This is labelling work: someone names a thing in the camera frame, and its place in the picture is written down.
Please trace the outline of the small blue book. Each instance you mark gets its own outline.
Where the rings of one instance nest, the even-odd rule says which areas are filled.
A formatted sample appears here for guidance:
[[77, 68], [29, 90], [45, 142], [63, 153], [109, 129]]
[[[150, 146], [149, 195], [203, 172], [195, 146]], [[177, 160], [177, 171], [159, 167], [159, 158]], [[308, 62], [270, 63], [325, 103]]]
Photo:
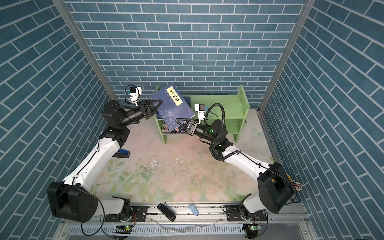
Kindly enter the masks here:
[[195, 116], [174, 83], [161, 88], [149, 96], [149, 99], [163, 101], [157, 112], [171, 131], [179, 127], [176, 119], [192, 119]]

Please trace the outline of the illustrated cartoon cover book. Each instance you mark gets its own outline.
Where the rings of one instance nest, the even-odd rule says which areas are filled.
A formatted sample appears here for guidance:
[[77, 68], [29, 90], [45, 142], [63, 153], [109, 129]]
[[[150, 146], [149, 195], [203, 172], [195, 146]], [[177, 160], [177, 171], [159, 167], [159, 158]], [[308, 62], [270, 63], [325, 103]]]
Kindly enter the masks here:
[[185, 135], [186, 131], [184, 131], [180, 126], [174, 130], [170, 130], [167, 125], [163, 125], [162, 134], [163, 135]]

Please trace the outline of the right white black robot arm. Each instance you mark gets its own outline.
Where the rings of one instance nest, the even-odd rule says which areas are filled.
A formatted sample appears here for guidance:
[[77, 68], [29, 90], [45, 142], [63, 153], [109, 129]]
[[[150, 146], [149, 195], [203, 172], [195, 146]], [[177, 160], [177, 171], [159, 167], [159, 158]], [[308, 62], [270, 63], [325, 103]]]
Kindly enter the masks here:
[[226, 125], [221, 120], [215, 120], [210, 126], [181, 118], [176, 119], [176, 123], [188, 135], [198, 136], [208, 144], [215, 160], [237, 167], [257, 182], [258, 192], [249, 194], [239, 204], [243, 218], [250, 219], [256, 212], [264, 210], [277, 214], [294, 196], [296, 189], [283, 166], [262, 162], [238, 149], [227, 139]]

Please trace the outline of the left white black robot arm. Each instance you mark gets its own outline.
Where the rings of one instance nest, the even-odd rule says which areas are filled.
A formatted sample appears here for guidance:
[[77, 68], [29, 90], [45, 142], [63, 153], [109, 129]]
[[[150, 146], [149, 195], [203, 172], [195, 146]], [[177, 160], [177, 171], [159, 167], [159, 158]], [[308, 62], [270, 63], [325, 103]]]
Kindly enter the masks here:
[[120, 222], [133, 218], [129, 199], [112, 197], [101, 200], [90, 190], [97, 174], [127, 141], [130, 134], [128, 126], [154, 116], [162, 103], [162, 100], [140, 101], [135, 108], [118, 101], [105, 104], [102, 116], [108, 125], [95, 147], [61, 182], [52, 182], [48, 186], [47, 195], [53, 217], [80, 223], [108, 215]]

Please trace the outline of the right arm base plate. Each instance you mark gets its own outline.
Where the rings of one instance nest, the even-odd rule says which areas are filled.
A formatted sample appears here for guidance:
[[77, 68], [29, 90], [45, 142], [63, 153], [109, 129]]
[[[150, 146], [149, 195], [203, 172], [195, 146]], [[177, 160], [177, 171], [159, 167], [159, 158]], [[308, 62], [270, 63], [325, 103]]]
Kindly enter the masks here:
[[226, 214], [228, 222], [267, 220], [267, 213], [265, 210], [250, 213], [245, 209], [245, 207], [240, 205], [224, 205], [222, 210]]

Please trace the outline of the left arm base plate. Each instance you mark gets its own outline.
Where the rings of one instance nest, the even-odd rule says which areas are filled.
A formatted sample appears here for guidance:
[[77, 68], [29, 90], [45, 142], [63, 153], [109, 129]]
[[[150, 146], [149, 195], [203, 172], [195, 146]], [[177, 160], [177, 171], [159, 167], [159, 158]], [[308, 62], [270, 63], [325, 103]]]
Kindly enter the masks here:
[[106, 215], [106, 223], [143, 223], [146, 220], [148, 206], [133, 206], [116, 215]]

